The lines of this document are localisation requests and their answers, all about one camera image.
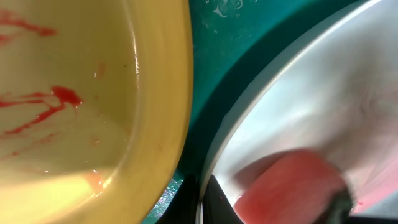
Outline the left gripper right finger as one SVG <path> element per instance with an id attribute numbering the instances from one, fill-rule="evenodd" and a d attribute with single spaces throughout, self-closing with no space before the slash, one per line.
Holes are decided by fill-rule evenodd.
<path id="1" fill-rule="evenodd" d="M 203 224 L 243 224 L 213 175 L 206 186 L 202 207 Z"/>

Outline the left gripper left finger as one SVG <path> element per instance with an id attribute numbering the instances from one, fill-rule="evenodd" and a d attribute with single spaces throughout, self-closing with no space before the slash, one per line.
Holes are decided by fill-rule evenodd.
<path id="1" fill-rule="evenodd" d="M 197 178 L 186 176 L 165 213 L 155 224 L 196 224 L 198 194 Z"/>

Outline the red and black sponge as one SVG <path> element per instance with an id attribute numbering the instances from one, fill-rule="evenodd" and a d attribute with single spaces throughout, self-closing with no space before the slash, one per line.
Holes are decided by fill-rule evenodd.
<path id="1" fill-rule="evenodd" d="M 264 171 L 234 204 L 244 223 L 342 223 L 353 207 L 339 170 L 317 153 L 290 152 Z"/>

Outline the light blue plate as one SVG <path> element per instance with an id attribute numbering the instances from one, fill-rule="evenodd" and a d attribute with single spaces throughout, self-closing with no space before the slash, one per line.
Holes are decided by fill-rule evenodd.
<path id="1" fill-rule="evenodd" d="M 342 223 L 397 222 L 397 0 L 336 12 L 257 75 L 211 143 L 196 222 L 211 175 L 235 211 L 264 171 L 299 150 L 344 178 L 353 207 Z"/>

